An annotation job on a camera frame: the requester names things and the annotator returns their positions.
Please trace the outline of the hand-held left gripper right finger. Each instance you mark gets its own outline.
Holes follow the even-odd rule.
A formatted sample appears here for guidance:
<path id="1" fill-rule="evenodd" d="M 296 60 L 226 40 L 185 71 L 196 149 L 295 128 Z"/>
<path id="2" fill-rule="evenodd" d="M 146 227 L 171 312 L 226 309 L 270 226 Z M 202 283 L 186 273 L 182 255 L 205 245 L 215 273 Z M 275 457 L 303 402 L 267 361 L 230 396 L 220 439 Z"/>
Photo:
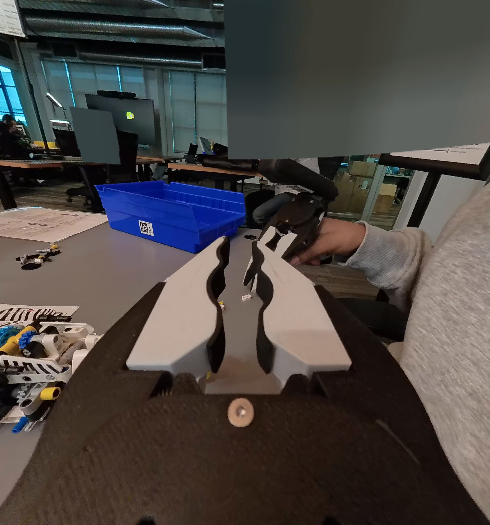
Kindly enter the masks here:
<path id="1" fill-rule="evenodd" d="M 294 375 L 348 371 L 352 361 L 316 287 L 268 247 L 254 242 L 252 267 L 261 300 L 256 356 L 262 371 L 285 385 Z"/>

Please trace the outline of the person's right forearm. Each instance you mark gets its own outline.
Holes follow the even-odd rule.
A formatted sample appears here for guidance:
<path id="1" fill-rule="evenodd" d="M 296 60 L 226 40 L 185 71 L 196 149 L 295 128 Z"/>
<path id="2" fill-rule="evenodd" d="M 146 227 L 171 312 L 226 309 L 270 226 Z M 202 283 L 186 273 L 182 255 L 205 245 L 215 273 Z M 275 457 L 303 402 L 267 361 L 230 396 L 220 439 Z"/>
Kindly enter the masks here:
<path id="1" fill-rule="evenodd" d="M 359 248 L 347 256 L 337 256 L 340 266 L 364 272 L 366 279 L 383 290 L 394 305 L 406 309 L 433 244 L 418 228 L 386 231 L 367 224 Z"/>

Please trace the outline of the black office chair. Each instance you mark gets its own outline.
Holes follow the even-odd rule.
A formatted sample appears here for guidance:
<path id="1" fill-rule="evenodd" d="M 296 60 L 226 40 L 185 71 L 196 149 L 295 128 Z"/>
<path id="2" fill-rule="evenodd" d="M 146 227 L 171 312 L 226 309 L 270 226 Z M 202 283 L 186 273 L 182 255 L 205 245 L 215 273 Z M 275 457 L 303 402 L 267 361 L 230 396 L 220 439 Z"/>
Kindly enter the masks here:
<path id="1" fill-rule="evenodd" d="M 82 164 L 82 163 L 65 163 L 64 171 L 66 175 L 75 175 L 82 182 L 81 187 L 71 188 L 66 191 L 69 199 L 77 196 L 85 198 L 85 206 L 99 213 L 103 209 L 101 199 L 98 195 L 96 186 L 106 183 L 106 172 L 103 165 Z"/>

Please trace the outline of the person's grey sweater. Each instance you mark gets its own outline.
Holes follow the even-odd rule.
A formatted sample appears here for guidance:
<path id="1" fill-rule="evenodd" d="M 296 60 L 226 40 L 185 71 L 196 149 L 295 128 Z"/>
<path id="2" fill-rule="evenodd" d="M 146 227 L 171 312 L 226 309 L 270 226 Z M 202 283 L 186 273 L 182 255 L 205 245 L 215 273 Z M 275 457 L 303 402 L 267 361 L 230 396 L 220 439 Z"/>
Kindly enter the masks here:
<path id="1" fill-rule="evenodd" d="M 490 521 L 490 183 L 447 222 L 427 256 L 400 364 Z"/>

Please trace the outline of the lego instruction booklet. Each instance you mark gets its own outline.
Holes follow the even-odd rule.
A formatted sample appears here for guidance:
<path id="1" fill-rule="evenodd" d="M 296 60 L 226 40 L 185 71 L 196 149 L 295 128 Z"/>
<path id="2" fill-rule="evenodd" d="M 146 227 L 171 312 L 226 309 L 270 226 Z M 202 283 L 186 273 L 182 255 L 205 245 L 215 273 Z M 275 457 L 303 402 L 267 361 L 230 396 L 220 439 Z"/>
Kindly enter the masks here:
<path id="1" fill-rule="evenodd" d="M 105 214 L 14 208 L 0 212 L 0 237 L 57 243 L 107 222 Z"/>

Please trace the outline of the black television screen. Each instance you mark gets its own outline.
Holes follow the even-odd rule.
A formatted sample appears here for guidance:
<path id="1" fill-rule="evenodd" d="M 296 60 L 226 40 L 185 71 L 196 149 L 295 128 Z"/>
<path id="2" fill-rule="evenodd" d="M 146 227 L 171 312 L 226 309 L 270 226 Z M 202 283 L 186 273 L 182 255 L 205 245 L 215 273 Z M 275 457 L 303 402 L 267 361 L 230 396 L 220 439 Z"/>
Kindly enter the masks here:
<path id="1" fill-rule="evenodd" d="M 85 94 L 88 109 L 110 112 L 115 126 L 136 134 L 141 145 L 156 145 L 155 106 L 152 99 L 118 100 Z"/>

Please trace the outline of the black metal frame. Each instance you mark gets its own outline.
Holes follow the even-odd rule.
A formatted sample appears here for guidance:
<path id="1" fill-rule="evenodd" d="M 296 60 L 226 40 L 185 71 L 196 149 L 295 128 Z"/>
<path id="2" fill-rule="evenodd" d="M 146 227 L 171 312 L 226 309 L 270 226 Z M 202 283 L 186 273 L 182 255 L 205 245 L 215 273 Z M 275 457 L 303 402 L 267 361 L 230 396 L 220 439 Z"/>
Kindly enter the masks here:
<path id="1" fill-rule="evenodd" d="M 399 167 L 426 173 L 426 179 L 421 186 L 419 196 L 412 208 L 411 216 L 406 222 L 407 227 L 419 227 L 424 218 L 428 205 L 439 185 L 441 177 L 452 176 L 463 180 L 476 180 L 484 183 L 490 182 L 490 147 L 478 166 L 405 159 L 384 153 L 379 156 L 379 165 L 386 167 Z"/>

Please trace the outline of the pile of small lego pieces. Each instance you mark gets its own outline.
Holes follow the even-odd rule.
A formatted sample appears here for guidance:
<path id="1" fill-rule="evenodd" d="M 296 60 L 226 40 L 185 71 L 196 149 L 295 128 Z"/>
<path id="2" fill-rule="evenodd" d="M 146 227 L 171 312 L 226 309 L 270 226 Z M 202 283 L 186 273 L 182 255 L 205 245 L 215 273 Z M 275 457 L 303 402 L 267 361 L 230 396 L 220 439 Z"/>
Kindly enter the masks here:
<path id="1" fill-rule="evenodd" d="M 24 271 L 33 271 L 41 268 L 46 263 L 61 253 L 58 244 L 51 244 L 48 248 L 36 250 L 32 254 L 23 254 L 15 258 L 15 261 L 20 265 Z"/>

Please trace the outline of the zebra sticker sheet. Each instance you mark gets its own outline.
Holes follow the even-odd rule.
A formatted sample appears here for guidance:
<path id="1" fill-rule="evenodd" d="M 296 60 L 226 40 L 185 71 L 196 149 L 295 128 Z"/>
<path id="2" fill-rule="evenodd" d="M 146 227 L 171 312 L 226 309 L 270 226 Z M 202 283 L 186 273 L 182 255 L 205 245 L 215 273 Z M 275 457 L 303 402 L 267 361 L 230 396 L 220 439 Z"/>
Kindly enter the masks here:
<path id="1" fill-rule="evenodd" d="M 14 305 L 0 303 L 0 327 L 27 325 L 34 320 L 72 318 L 79 306 Z"/>

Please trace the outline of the white paper sign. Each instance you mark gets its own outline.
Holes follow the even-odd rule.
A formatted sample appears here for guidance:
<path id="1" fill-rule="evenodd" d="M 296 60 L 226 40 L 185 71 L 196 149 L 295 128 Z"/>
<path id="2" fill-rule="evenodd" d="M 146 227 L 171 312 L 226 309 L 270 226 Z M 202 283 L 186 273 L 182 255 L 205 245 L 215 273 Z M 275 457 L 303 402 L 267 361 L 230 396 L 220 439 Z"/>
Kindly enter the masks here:
<path id="1" fill-rule="evenodd" d="M 18 1 L 0 1 L 0 34 L 27 38 Z"/>

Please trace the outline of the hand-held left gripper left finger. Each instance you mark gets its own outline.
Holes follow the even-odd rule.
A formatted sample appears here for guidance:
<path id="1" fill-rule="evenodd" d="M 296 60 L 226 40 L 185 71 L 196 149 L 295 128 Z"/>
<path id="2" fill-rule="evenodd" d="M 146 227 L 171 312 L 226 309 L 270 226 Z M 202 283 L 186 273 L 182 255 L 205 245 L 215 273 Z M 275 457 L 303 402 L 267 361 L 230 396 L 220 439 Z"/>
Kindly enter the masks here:
<path id="1" fill-rule="evenodd" d="M 126 360 L 133 371 L 217 373 L 225 354 L 224 271 L 230 240 L 222 236 L 169 276 Z"/>

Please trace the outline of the zebra striped lego model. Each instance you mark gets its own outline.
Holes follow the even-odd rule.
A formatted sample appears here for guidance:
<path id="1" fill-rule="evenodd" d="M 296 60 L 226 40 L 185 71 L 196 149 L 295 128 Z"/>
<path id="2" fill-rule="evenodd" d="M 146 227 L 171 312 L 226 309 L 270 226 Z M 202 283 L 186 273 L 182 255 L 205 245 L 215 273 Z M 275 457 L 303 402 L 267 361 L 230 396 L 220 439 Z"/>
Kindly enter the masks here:
<path id="1" fill-rule="evenodd" d="M 84 358 L 103 337 L 86 323 L 44 316 L 0 321 L 0 426 L 12 434 L 43 422 Z"/>

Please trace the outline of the person's right hand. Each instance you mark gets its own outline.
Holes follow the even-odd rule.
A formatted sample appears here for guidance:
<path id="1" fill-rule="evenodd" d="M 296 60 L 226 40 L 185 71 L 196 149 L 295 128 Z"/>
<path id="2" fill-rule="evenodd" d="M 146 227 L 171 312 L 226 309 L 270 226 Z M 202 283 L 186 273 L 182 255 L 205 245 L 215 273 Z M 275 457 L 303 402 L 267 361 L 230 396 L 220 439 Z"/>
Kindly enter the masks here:
<path id="1" fill-rule="evenodd" d="M 292 266 L 320 266 L 322 261 L 334 255 L 350 256 L 361 246 L 366 235 L 364 222 L 324 218 L 314 242 L 290 260 Z"/>

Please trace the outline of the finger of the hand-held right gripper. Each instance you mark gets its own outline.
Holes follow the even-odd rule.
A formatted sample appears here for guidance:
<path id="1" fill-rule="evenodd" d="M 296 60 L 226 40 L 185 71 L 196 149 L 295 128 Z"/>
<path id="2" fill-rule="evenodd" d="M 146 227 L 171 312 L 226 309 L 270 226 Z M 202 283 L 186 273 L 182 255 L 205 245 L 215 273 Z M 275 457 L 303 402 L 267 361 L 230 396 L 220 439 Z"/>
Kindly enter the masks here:
<path id="1" fill-rule="evenodd" d="M 294 232 L 282 234 L 274 231 L 271 239 L 271 251 L 283 260 L 289 260 L 301 246 L 301 236 Z"/>
<path id="2" fill-rule="evenodd" d="M 281 234 L 276 227 L 268 226 L 266 230 L 261 233 L 260 237 L 253 241 L 251 257 L 243 277 L 243 285 L 245 287 L 256 287 L 258 262 L 254 261 L 255 247 L 257 245 L 267 246 L 271 251 L 275 251 L 282 236 L 283 234 Z"/>

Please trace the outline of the black sign pole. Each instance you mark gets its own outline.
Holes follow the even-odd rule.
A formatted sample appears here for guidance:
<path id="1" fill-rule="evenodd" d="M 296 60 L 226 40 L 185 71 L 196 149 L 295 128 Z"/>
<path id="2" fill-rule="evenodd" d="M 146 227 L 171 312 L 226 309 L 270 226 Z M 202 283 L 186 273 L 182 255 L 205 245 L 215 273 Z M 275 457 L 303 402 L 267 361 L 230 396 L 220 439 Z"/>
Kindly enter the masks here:
<path id="1" fill-rule="evenodd" d="M 49 148 L 48 141 L 47 141 L 46 134 L 45 134 L 45 129 L 44 129 L 44 126 L 43 126 L 43 122 L 42 122 L 41 115 L 40 115 L 40 112 L 39 112 L 38 104 L 37 104 L 37 101 L 36 101 L 34 88 L 33 88 L 33 85 L 31 83 L 31 79 L 30 79 L 29 73 L 27 71 L 27 67 L 26 67 L 26 63 L 25 63 L 25 57 L 24 57 L 22 49 L 20 47 L 20 38 L 17 37 L 17 36 L 13 36 L 12 38 L 13 38 L 13 41 L 14 41 L 14 46 L 15 46 L 16 53 L 17 53 L 17 56 L 18 56 L 18 60 L 19 60 L 19 63 L 20 63 L 21 71 L 22 71 L 23 76 L 25 78 L 25 84 L 26 84 L 26 87 L 28 89 L 28 94 L 30 96 L 32 108 L 33 108 L 33 111 L 34 111 L 34 114 L 35 114 L 35 117 L 36 117 L 36 122 L 37 122 L 37 125 L 38 125 L 38 128 L 39 128 L 39 133 L 40 133 L 41 138 L 42 138 L 44 151 L 45 151 L 45 154 L 49 158 L 51 158 L 52 155 L 51 155 L 51 152 L 50 152 L 50 148 Z"/>

